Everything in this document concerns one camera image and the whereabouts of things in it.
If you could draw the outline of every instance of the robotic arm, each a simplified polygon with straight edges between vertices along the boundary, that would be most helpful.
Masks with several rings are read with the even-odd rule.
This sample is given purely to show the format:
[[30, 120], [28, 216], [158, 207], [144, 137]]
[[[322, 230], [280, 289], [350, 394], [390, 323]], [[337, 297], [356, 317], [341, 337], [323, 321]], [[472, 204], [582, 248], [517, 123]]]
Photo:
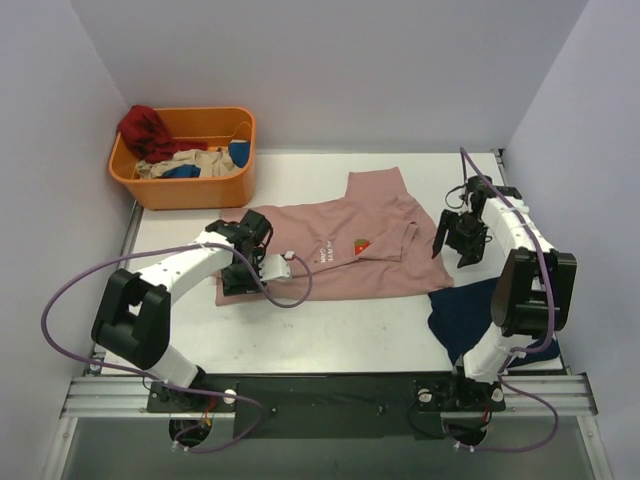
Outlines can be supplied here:
[[[434, 257], [446, 244], [461, 255], [458, 268], [473, 265], [482, 260], [487, 233], [491, 231], [507, 258], [491, 302], [492, 323], [462, 359], [464, 375], [483, 383], [497, 380], [498, 371], [513, 347], [527, 347], [546, 335], [547, 289], [551, 289], [555, 303], [555, 331], [564, 328], [576, 273], [575, 257], [558, 252], [544, 239], [529, 218], [529, 207], [518, 190], [495, 188], [514, 208], [507, 207], [479, 177], [471, 177], [462, 196], [467, 211], [442, 212], [433, 246]], [[542, 248], [550, 285], [542, 281], [536, 248], [514, 210], [521, 213]]]
[[202, 248], [170, 256], [136, 273], [117, 270], [107, 282], [91, 338], [160, 380], [191, 386], [200, 369], [169, 344], [171, 306], [218, 271], [225, 295], [259, 291], [249, 269], [230, 250], [206, 244], [238, 250], [259, 272], [263, 284], [290, 278], [284, 257], [266, 254], [272, 235], [267, 219], [249, 210], [238, 223], [218, 220], [208, 225], [191, 243]]

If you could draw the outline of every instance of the gray floor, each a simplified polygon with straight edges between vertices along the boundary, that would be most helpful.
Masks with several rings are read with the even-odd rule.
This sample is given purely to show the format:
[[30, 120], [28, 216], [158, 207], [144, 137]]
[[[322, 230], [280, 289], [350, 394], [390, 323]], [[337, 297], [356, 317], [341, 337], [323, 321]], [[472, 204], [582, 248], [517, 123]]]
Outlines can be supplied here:
[[[228, 439], [230, 422], [215, 425]], [[543, 438], [551, 420], [495, 418], [487, 444], [521, 446]], [[171, 451], [167, 420], [78, 423], [65, 479], [592, 479], [577, 422], [561, 419], [554, 441], [527, 454], [455, 452], [452, 442], [380, 440], [247, 440], [212, 455]]]

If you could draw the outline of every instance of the red cloth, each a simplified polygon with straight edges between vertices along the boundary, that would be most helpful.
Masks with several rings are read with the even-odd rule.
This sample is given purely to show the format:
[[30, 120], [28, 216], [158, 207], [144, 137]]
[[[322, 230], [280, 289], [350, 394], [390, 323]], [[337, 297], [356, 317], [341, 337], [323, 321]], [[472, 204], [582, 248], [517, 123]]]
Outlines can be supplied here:
[[118, 131], [127, 148], [140, 160], [158, 163], [170, 160], [180, 150], [206, 150], [206, 142], [174, 140], [156, 111], [144, 105], [134, 105], [120, 123]]

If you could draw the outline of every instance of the beige cloth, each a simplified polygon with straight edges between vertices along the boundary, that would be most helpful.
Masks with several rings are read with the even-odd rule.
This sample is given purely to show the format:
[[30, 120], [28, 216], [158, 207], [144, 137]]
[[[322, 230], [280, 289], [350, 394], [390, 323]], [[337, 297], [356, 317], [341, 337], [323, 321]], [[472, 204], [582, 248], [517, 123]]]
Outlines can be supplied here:
[[[453, 286], [442, 258], [431, 258], [436, 226], [407, 192], [398, 168], [350, 173], [338, 200], [253, 210], [273, 225], [268, 253], [293, 250], [311, 268], [310, 300], [403, 297]], [[245, 212], [223, 210], [222, 218], [238, 221]], [[275, 297], [299, 299], [307, 289], [304, 268], [296, 261], [290, 266], [291, 280], [268, 284]], [[221, 283], [216, 305], [264, 298], [225, 297]]]
[[234, 165], [229, 152], [221, 148], [216, 152], [205, 150], [176, 152], [171, 160], [154, 164], [140, 160], [136, 163], [136, 172], [138, 172], [140, 178], [158, 178], [169, 170], [183, 165], [195, 165], [200, 168], [199, 178], [226, 177], [240, 170]]

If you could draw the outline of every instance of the pink shirt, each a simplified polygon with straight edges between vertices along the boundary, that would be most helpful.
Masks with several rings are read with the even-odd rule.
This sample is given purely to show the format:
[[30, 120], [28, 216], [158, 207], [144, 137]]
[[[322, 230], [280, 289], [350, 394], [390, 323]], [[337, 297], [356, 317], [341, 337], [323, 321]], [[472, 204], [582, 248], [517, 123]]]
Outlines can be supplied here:
[[[407, 193], [398, 168], [350, 173], [338, 200], [253, 210], [273, 225], [268, 253], [293, 250], [309, 264], [310, 300], [402, 297], [453, 286], [442, 259], [431, 259], [436, 226]], [[225, 210], [223, 218], [239, 221], [245, 212]], [[291, 280], [268, 284], [276, 297], [298, 299], [307, 289], [302, 266], [290, 265]], [[219, 284], [216, 305], [262, 297], [225, 297]]]

